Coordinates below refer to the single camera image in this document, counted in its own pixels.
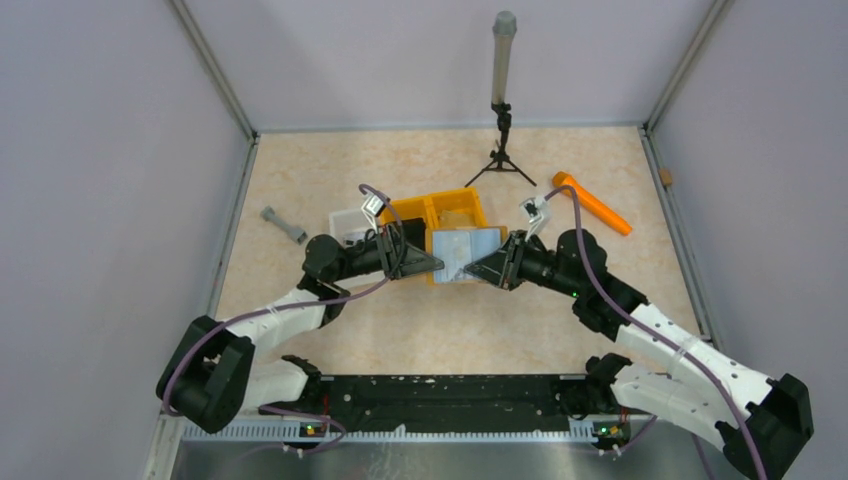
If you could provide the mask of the yellow double storage bin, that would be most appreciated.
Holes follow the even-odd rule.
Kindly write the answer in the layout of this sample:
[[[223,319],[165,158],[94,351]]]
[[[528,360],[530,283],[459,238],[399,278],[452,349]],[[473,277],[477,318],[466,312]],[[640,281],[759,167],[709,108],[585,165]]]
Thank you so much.
[[[392,200],[391,205],[403,219],[422,217],[430,230],[440,229],[438,216],[442,210],[457,210],[473,213],[477,227],[486,227],[488,221],[477,190],[465,187],[456,190],[436,192],[427,195]]]

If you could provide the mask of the white storage bin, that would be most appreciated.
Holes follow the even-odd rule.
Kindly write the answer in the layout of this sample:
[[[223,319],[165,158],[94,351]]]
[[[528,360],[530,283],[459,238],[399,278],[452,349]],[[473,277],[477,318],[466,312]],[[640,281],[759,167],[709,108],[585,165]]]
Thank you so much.
[[[370,224],[359,209],[348,209],[331,212],[328,215],[329,234],[343,247],[354,246],[364,239]],[[378,283],[384,278],[382,270],[370,274],[354,276],[337,282],[337,285],[347,289],[366,288]]]

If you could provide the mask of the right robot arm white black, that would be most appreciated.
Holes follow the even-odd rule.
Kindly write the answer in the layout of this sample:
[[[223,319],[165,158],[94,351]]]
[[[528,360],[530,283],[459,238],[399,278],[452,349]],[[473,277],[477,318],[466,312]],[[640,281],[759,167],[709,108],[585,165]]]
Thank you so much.
[[[659,372],[614,353],[586,363],[586,397],[600,412],[618,406],[672,423],[719,450],[749,479],[781,479],[814,433],[810,393],[796,376],[752,369],[680,327],[607,269],[586,230],[567,230],[555,249],[513,231],[466,272],[512,291],[529,282],[572,297],[581,324],[660,364]]]

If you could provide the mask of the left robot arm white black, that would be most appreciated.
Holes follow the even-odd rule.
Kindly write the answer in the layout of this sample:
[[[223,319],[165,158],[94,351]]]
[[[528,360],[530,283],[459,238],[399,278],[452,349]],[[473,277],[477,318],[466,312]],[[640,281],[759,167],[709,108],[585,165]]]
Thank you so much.
[[[431,273],[444,263],[407,240],[403,230],[370,230],[353,246],[331,235],[308,241],[300,282],[287,294],[254,311],[219,321],[193,320],[156,386],[163,411],[183,416],[207,433],[217,433],[241,411],[285,402],[297,413],[319,404],[316,369],[293,356],[261,366],[258,359],[285,341],[335,320],[355,294],[340,287],[353,277],[382,272],[391,280]]]

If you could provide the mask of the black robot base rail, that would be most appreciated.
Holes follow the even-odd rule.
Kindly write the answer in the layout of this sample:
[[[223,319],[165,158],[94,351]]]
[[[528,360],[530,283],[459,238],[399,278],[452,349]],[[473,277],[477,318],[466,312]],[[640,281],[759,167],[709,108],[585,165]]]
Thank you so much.
[[[320,376],[299,399],[260,412],[299,418],[303,440],[335,434],[318,417],[341,424],[348,440],[552,439],[615,450],[632,438],[626,410],[582,375]]]

